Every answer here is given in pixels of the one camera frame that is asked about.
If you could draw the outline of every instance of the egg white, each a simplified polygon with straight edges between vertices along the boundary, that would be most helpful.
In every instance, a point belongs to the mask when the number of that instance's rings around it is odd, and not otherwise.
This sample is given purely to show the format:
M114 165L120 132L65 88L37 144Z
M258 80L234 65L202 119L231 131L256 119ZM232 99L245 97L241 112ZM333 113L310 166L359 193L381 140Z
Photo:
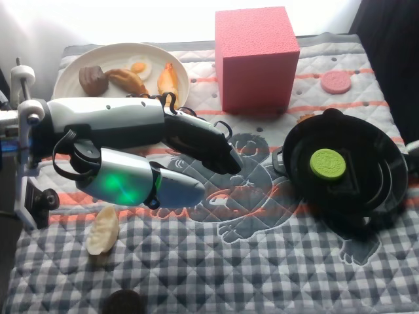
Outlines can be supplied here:
M151 71L153 70L153 65L150 59L146 56L131 57L130 59L128 59L127 69L131 70L131 66L137 62L142 62L145 64L145 70L141 73L137 73L137 75L140 77L141 80L147 80L151 74Z

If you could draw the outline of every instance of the white background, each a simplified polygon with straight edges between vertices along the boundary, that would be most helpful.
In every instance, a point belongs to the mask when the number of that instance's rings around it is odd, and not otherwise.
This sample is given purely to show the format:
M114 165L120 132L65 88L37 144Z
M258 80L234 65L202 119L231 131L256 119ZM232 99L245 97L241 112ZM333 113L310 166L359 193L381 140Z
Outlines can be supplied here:
M35 70L33 97L49 100L72 44L214 40L217 10L285 6L295 35L347 33L361 0L0 0L0 68L17 56Z

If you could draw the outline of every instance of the white dumpling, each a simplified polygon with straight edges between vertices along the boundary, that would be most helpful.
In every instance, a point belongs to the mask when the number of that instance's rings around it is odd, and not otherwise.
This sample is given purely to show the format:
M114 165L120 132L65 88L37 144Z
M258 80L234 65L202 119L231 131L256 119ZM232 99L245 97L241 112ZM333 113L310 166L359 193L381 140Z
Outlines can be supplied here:
M153 65L146 56L134 56L128 59L127 68L138 75L141 80L147 80L153 70Z
M113 206L104 207L96 216L86 240L89 254L106 253L115 244L119 233L117 212Z

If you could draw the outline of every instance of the egg yolk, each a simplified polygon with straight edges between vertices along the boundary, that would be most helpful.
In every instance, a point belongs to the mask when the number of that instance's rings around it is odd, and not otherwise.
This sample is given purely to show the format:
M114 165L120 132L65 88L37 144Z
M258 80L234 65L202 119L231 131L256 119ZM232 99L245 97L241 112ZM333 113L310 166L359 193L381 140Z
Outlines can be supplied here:
M138 74L138 73L143 72L146 67L147 67L147 65L143 62L135 62L131 66L131 71L134 72L135 74Z

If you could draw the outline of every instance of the black pot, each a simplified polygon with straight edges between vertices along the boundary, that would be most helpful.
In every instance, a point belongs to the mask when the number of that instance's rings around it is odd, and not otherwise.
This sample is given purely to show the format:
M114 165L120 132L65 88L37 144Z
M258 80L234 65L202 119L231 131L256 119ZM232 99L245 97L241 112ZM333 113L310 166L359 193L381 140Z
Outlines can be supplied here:
M310 158L322 148L344 158L346 171L338 180L322 179L312 171ZM275 171L288 177L310 205L343 221L350 217L357 227L372 221L360 224L361 218L383 217L400 208L408 172L416 169L411 159L383 131L337 109L298 123L272 154Z

